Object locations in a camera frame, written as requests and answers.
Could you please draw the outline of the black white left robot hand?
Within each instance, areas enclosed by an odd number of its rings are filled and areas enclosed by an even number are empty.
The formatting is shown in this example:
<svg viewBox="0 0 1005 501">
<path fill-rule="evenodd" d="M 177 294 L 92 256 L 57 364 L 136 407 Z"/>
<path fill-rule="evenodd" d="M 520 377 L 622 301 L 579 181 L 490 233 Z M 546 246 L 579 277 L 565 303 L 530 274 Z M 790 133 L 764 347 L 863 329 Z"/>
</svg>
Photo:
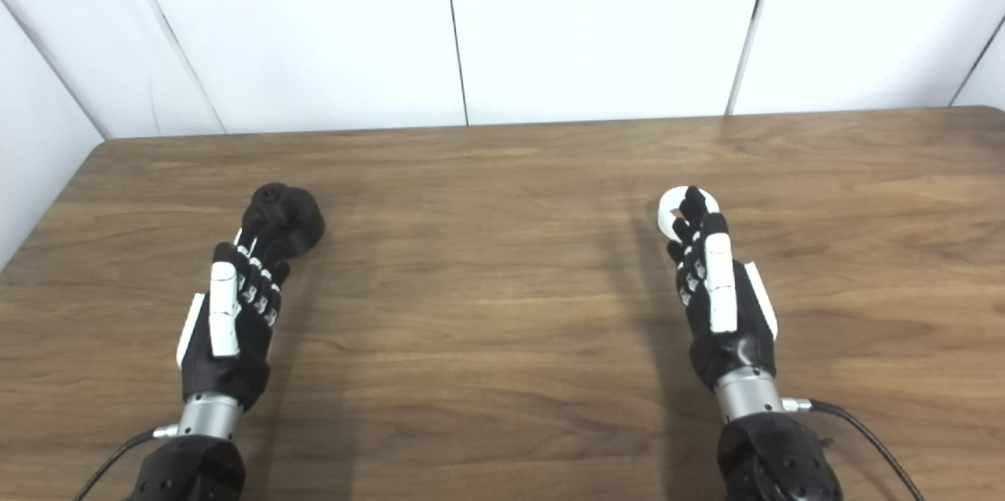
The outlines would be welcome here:
<svg viewBox="0 0 1005 501">
<path fill-rule="evenodd" d="M 249 205 L 236 236 L 213 248 L 207 287 L 192 297 L 175 353 L 184 400 L 214 393 L 249 409 L 265 393 L 294 257 L 288 225 Z"/>
</svg>

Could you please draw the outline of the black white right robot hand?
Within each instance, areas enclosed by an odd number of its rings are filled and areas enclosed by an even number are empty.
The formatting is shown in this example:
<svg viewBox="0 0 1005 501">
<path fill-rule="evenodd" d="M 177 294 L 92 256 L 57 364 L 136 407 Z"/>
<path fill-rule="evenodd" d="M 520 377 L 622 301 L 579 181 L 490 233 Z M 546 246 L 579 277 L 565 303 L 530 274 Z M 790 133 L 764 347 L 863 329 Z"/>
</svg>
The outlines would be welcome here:
<svg viewBox="0 0 1005 501">
<path fill-rule="evenodd" d="M 718 201 L 699 187 L 678 186 L 660 197 L 656 216 L 693 337 L 690 364 L 703 386 L 741 368 L 775 375 L 774 307 L 757 265 L 733 255 Z"/>
</svg>

